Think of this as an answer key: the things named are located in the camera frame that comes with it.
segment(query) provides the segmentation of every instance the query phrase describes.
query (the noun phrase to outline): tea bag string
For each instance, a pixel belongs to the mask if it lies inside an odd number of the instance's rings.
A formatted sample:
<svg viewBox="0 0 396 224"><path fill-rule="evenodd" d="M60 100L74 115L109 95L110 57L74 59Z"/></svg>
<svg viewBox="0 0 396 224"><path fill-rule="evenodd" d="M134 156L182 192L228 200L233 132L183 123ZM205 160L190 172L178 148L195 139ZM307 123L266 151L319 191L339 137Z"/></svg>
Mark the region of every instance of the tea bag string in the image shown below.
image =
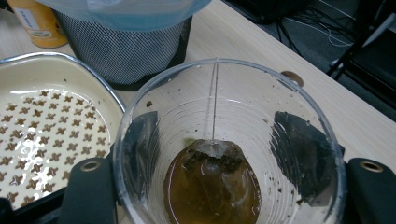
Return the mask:
<svg viewBox="0 0 396 224"><path fill-rule="evenodd" d="M212 71L212 83L211 83L211 90L213 90L213 79L215 79L215 104L213 107L213 127L212 127L212 143L215 140L215 124L216 124L216 106L218 104L218 82L219 82L219 63L215 62Z"/></svg>

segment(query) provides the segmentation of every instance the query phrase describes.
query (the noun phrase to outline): bottle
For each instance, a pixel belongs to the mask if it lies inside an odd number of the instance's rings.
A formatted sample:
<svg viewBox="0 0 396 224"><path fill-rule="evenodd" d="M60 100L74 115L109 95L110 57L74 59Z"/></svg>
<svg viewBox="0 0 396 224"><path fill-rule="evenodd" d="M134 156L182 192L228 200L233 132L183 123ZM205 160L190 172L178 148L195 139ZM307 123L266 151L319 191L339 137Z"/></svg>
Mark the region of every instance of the bottle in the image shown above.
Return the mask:
<svg viewBox="0 0 396 224"><path fill-rule="evenodd" d="M51 8L35 0L7 0L32 42L40 48L58 48L67 44Z"/></svg>

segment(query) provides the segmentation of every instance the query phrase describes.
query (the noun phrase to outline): metal rivet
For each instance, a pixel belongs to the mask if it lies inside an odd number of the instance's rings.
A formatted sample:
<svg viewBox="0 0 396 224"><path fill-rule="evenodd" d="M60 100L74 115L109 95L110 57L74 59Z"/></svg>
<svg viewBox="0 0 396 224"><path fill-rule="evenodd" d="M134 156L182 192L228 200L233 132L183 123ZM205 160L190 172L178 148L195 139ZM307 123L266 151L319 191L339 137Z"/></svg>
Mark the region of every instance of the metal rivet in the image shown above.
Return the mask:
<svg viewBox="0 0 396 224"><path fill-rule="evenodd" d="M370 161L361 161L360 165L364 169L371 171L371 172L381 173L384 171L384 168L382 168L382 166L380 166L376 163L370 162Z"/></svg>
<svg viewBox="0 0 396 224"><path fill-rule="evenodd" d="M81 166L81 170L84 172L94 171L99 168L100 162L99 161L87 161Z"/></svg>

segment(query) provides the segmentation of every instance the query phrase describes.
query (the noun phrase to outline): tea bag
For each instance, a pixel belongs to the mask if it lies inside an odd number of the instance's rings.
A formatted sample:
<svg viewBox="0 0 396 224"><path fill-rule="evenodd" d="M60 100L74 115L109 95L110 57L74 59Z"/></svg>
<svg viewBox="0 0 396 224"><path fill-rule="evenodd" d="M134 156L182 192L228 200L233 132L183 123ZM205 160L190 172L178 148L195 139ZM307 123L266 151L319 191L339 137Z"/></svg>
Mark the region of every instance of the tea bag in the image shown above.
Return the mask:
<svg viewBox="0 0 396 224"><path fill-rule="evenodd" d="M172 223L248 224L260 212L257 178L241 148L229 141L196 140L180 151L169 166L164 194Z"/></svg>

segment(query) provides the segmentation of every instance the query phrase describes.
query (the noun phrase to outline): patterned tray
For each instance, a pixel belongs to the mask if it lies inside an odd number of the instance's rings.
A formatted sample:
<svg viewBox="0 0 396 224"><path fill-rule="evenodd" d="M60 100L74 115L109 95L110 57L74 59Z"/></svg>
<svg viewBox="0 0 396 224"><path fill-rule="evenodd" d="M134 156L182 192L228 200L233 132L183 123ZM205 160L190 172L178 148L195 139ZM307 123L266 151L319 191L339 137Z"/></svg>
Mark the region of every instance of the patterned tray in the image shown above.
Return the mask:
<svg viewBox="0 0 396 224"><path fill-rule="evenodd" d="M73 58L0 63L0 197L14 209L67 185L79 161L105 157L124 106Z"/></svg>

